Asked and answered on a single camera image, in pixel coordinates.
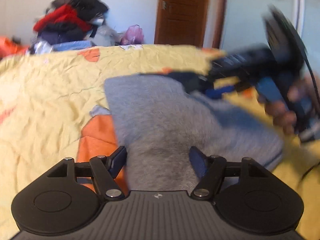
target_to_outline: human hand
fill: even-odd
[[[316,75],[315,79],[317,87],[319,88],[320,79]],[[320,106],[316,98],[316,91],[313,86],[311,76],[307,76],[297,81],[288,91],[288,99],[291,102],[297,102],[304,97],[310,97],[314,108],[319,112]],[[266,114],[273,117],[274,125],[282,127],[285,134],[294,133],[293,127],[297,122],[296,114],[293,111],[288,111],[283,101],[268,103],[263,96],[259,96],[258,102],[265,104]]]

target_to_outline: gray ribbed panel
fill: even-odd
[[[90,225],[64,236],[21,232],[13,240],[302,240],[295,231],[256,236],[229,226],[208,202],[185,191],[132,191],[120,202],[109,202]]]

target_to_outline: silver bolt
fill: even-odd
[[[108,197],[119,197],[122,194],[122,192],[119,189],[109,189],[106,191],[106,195]]]
[[[196,189],[193,194],[195,194],[197,197],[206,197],[209,195],[209,190],[205,188]]]

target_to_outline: brown door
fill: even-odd
[[[208,0],[159,0],[155,44],[202,47]]]

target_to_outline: gray fleece fabric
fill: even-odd
[[[272,130],[227,101],[188,95],[171,78],[116,77],[104,89],[118,143],[128,151],[131,190],[191,192],[198,183],[191,146],[230,162],[251,157],[269,170],[281,160],[283,142]]]

